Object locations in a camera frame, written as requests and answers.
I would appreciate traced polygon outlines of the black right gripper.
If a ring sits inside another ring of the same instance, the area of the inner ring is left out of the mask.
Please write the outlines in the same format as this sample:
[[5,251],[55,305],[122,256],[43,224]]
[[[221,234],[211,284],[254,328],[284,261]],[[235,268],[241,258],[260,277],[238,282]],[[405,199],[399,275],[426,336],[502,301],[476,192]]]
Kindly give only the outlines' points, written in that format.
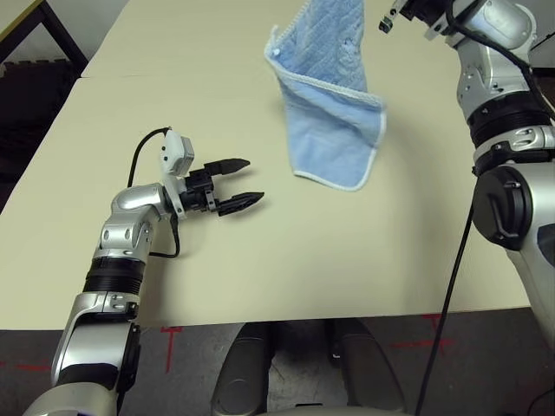
[[379,30],[382,32],[392,30],[393,21],[398,16],[403,16],[409,21],[417,18],[431,27],[439,19],[439,2],[434,0],[396,0],[379,22]]

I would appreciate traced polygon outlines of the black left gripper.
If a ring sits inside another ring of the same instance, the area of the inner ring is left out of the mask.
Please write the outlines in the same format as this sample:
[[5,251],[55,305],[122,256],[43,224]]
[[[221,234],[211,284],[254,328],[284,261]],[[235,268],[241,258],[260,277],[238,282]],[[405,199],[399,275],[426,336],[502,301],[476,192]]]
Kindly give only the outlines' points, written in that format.
[[185,190],[180,201],[185,211],[217,212],[219,216],[230,215],[256,204],[264,192],[243,192],[216,203],[212,176],[227,175],[249,166],[246,159],[222,159],[204,164],[204,168],[192,171],[184,178]]

